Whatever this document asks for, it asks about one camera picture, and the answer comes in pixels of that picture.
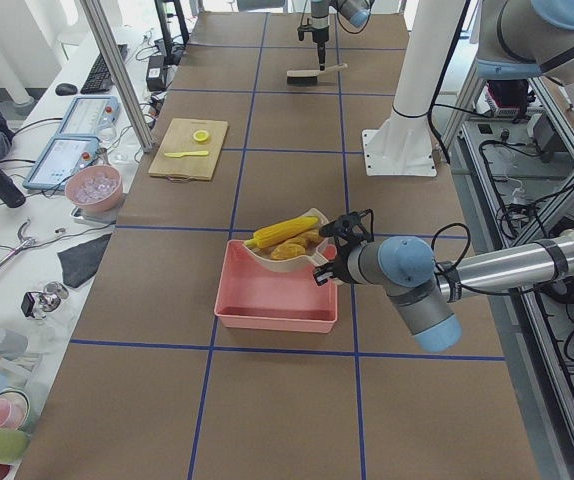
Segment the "brush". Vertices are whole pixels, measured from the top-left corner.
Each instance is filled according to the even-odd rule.
[[[325,70],[287,70],[288,85],[317,85],[318,77],[347,68],[346,63],[327,67]]]

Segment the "table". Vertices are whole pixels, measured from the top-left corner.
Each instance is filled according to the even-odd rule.
[[[130,78],[133,80],[137,96],[140,98],[145,93],[145,72],[147,62],[139,62],[133,58],[132,53],[143,42],[143,32],[131,28],[120,28],[115,31],[116,40],[130,45],[129,61],[126,63]],[[62,82],[73,83],[79,87],[83,84],[87,72],[98,55],[94,38],[91,34],[80,45],[69,63],[48,88],[44,96],[38,102],[32,113],[24,122],[28,125],[36,120],[50,117],[62,117],[73,97],[59,97],[55,95],[56,85]],[[109,92],[118,95],[116,88]],[[129,125],[127,115],[120,112],[117,120],[117,129],[121,131]],[[21,132],[14,138],[12,150],[8,158],[35,160],[47,144],[51,136],[56,132],[58,122],[41,124]],[[138,142],[133,130],[125,133],[119,149],[128,155],[130,163],[117,165],[125,180],[125,190],[128,191],[138,164],[133,160],[139,150]],[[3,169],[8,174],[26,175],[29,165],[21,162],[5,163]],[[12,177],[20,187],[22,178]],[[70,217],[73,205],[61,194],[51,198],[42,195],[28,198],[22,207],[8,209],[0,206],[0,244],[14,247],[18,244],[16,231],[27,218],[31,219],[26,234],[38,239],[38,242],[49,240],[54,237],[56,228],[65,227],[67,234],[77,234],[98,225],[78,224]],[[41,363],[34,369],[33,375],[26,386],[26,391],[32,401],[32,408],[39,414],[45,403],[49,389],[56,376],[56,372],[62,360],[71,332],[82,310],[85,299],[91,288],[92,281],[88,281],[81,287],[70,289],[70,297],[62,306],[51,315],[48,325],[54,329],[55,337],[46,345],[44,338],[47,333],[45,327],[39,327],[26,320],[21,313],[20,304],[26,291],[41,289],[49,281],[62,281],[62,272],[56,253],[66,250],[79,243],[91,240],[111,232],[113,227],[101,231],[90,232],[83,236],[64,239],[43,248],[30,250],[19,254],[5,267],[0,270],[0,327],[7,327],[30,337],[29,349],[43,353]],[[0,259],[6,254],[0,248]]]
[[[376,212],[378,237],[462,221],[449,168],[367,177],[360,133],[391,108],[407,31],[332,17],[316,87],[298,15],[200,15],[154,130],[230,124],[211,182],[150,178],[145,155],[18,478],[506,479],[538,477],[484,298],[455,305],[449,352],[421,352],[379,288],[339,290],[327,335],[223,328],[227,241],[311,207]],[[438,243],[455,258],[463,238]]]

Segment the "black brush bristle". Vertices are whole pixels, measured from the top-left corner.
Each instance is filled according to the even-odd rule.
[[[287,75],[287,85],[318,85],[318,75],[311,77],[290,77]]]

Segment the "keyboard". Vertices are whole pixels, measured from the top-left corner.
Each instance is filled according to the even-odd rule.
[[[127,45],[118,45],[118,50],[123,60],[127,57]],[[87,80],[80,89],[80,93],[104,93],[111,90],[114,82],[111,80],[111,74],[109,73],[109,68],[105,63],[105,59],[99,53],[96,61],[91,67],[89,74],[87,75]]]

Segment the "brown table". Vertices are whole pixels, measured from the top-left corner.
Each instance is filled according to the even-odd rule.
[[[341,287],[327,335],[214,318],[226,242],[259,226],[310,207],[373,208],[383,236],[463,220],[448,166],[364,172],[360,132],[389,114],[402,17],[361,35],[332,20],[328,56],[350,68],[298,88],[286,70],[316,63],[298,15],[200,16],[154,134],[227,120],[214,179],[150,178],[143,158],[18,478],[538,477],[484,298],[455,305],[464,336],[442,355],[419,350],[377,287]]]

